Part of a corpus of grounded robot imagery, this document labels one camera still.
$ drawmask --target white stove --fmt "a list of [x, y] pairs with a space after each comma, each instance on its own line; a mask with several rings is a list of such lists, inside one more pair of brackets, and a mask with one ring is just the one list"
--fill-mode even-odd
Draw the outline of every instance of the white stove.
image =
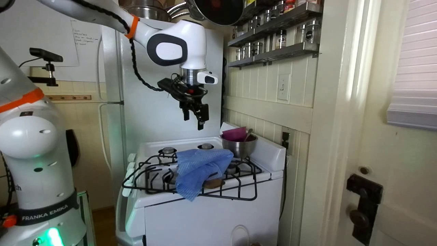
[[130, 156], [117, 204], [120, 245], [276, 245], [285, 149], [259, 137], [249, 158], [231, 162], [220, 187], [203, 188], [189, 202], [175, 187], [177, 153], [196, 148], [222, 148], [222, 141], [143, 143]]

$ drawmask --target metal shelf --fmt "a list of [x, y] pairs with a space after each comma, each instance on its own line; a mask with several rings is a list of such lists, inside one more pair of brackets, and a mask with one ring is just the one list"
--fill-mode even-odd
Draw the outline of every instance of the metal shelf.
[[234, 25], [243, 25], [256, 14], [258, 14], [260, 11], [268, 9], [278, 2], [278, 0], [256, 0], [255, 2], [249, 4], [246, 8], [243, 10], [243, 14], [241, 15], [240, 19], [237, 23]]
[[257, 63], [270, 63], [274, 60], [280, 60], [290, 57], [301, 56], [305, 54], [318, 54], [319, 45], [308, 42], [297, 43], [282, 49], [275, 49], [266, 53], [255, 55], [254, 57], [246, 58], [239, 61], [229, 63], [229, 67], [244, 67]]
[[279, 30], [297, 25], [301, 22], [307, 21], [314, 17], [322, 15], [323, 8], [318, 4], [305, 3], [301, 6], [282, 14], [281, 16], [272, 19], [271, 21], [262, 24], [254, 29], [252, 32], [247, 32], [240, 37], [237, 37], [228, 42], [230, 47], [241, 47], [245, 43], [259, 40], [269, 34], [275, 33]]

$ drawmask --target blue towel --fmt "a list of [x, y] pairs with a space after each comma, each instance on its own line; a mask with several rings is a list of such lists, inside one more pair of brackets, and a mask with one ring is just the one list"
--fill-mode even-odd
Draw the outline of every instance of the blue towel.
[[200, 193], [205, 180], [223, 177], [234, 154], [227, 149], [192, 149], [177, 153], [177, 192], [189, 201]]

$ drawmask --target white door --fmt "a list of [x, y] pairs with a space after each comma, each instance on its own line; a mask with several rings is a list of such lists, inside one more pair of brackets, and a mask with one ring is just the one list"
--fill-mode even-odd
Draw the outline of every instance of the white door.
[[[370, 246], [437, 245], [437, 132], [389, 126], [385, 116], [409, 2], [382, 1], [361, 136], [344, 177], [346, 181], [356, 173], [384, 187]], [[437, 1], [423, 8], [437, 11]], [[371, 173], [363, 175], [359, 167]], [[358, 201], [359, 195], [344, 189], [338, 233], [331, 245], [363, 245], [352, 237], [349, 217]]]

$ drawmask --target lock plate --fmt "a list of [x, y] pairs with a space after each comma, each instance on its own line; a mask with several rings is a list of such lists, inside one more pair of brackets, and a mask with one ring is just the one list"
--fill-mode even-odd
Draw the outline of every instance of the lock plate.
[[378, 205], [382, 199], [382, 185], [353, 174], [347, 180], [346, 189], [360, 195], [358, 209], [350, 214], [354, 223], [352, 236], [365, 246], [372, 237]]

